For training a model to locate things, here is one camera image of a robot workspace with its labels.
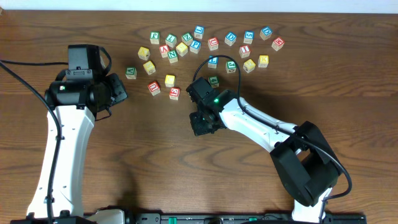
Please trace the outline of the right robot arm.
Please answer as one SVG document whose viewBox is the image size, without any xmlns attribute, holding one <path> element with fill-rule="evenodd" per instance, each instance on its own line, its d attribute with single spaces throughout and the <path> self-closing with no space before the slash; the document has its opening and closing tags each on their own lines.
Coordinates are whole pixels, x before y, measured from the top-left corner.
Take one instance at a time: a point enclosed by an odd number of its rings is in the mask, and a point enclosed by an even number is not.
<svg viewBox="0 0 398 224">
<path fill-rule="evenodd" d="M 292 219 L 323 221 L 326 201 L 342 166 L 316 125 L 306 121 L 297 126 L 275 119 L 231 90 L 219 92 L 204 78 L 192 82 L 186 91 L 197 105 L 197 111 L 190 114 L 195 135 L 230 129 L 263 147 L 295 200 Z"/>
</svg>

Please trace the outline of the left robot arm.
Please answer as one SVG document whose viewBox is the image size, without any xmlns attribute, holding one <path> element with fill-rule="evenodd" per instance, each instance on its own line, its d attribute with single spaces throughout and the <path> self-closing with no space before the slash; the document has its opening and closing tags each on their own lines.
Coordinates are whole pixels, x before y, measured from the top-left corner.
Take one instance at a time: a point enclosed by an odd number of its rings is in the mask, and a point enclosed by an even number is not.
<svg viewBox="0 0 398 224">
<path fill-rule="evenodd" d="M 48 110 L 48 134 L 39 183 L 20 223 L 89 223 L 83 216 L 81 182 L 86 148 L 97 114 L 127 98 L 105 48 L 68 46 L 62 70 L 39 100 Z"/>
</svg>

